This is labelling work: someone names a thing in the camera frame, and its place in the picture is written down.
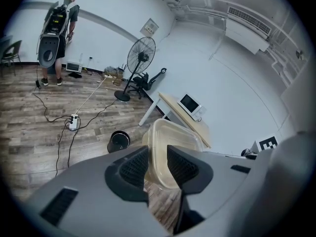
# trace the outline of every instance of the black chair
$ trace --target black chair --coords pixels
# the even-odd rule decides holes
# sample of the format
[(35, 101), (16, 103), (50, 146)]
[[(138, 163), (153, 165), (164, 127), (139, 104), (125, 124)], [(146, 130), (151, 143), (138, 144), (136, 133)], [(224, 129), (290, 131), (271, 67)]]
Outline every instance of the black chair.
[(20, 40), (20, 41), (17, 41), (15, 43), (13, 43), (12, 45), (10, 45), (3, 52), (3, 55), (2, 55), (2, 58), (1, 58), (1, 63), (7, 62), (8, 63), (8, 67), (11, 67), (11, 62), (13, 63), (14, 75), (15, 75), (14, 59), (18, 58), (19, 62), (21, 63), (20, 56), (19, 56), (19, 50), (20, 50), (21, 43), (22, 43), (22, 41)]
[(133, 78), (133, 82), (136, 84), (136, 87), (134, 87), (134, 86), (129, 86), (129, 88), (132, 87), (133, 89), (132, 89), (132, 90), (129, 90), (127, 93), (129, 93), (129, 92), (131, 92), (131, 91), (136, 91), (136, 92), (138, 92), (139, 99), (141, 99), (141, 98), (142, 98), (141, 93), (143, 93), (144, 96), (146, 96), (144, 90), (145, 90), (145, 91), (150, 90), (150, 89), (152, 88), (152, 86), (153, 86), (153, 83), (156, 81), (156, 79), (157, 79), (160, 75), (166, 73), (166, 71), (167, 71), (167, 69), (166, 69), (166, 68), (163, 68), (157, 75), (155, 75), (155, 76), (154, 76), (153, 78), (151, 78), (149, 81), (148, 81), (148, 74), (147, 74), (147, 73), (146, 73), (146, 74), (143, 74), (143, 76), (140, 75), (140, 77), (135, 77), (135, 78)]

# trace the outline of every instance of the sneaker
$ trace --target sneaker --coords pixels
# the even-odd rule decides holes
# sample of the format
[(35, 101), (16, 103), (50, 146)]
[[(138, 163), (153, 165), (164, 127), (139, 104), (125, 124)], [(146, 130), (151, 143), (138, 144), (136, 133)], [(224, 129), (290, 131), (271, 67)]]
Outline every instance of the sneaker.
[(48, 85), (48, 79), (47, 78), (43, 78), (42, 80), (40, 80), (42, 84), (44, 84), (44, 86)]
[(63, 84), (61, 81), (62, 81), (62, 79), (61, 79), (61, 78), (60, 78), (60, 79), (57, 79), (57, 86), (60, 86), (60, 85), (62, 85), (62, 84)]

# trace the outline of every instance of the black shorts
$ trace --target black shorts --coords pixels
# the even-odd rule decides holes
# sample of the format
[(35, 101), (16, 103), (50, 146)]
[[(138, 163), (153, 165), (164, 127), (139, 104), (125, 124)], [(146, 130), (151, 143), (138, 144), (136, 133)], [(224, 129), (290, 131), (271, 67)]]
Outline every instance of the black shorts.
[(66, 50), (66, 39), (65, 39), (65, 36), (60, 35), (56, 59), (65, 57), (65, 50)]

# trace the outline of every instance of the fan base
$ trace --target fan base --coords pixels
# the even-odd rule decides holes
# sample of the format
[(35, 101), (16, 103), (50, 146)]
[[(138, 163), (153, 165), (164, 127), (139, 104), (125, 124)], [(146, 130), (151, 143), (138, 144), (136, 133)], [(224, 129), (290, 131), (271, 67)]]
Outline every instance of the fan base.
[(128, 102), (130, 100), (130, 96), (125, 93), (122, 90), (117, 90), (116, 92), (114, 92), (114, 95), (117, 99), (123, 101), (123, 102)]

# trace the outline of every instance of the power strip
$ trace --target power strip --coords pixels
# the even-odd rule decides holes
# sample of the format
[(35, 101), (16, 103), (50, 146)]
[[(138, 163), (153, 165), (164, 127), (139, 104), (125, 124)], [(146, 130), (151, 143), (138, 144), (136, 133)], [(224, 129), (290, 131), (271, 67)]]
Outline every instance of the power strip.
[(78, 121), (78, 115), (77, 114), (71, 114), (71, 122), (69, 124), (70, 130), (76, 130), (77, 129), (77, 121)]

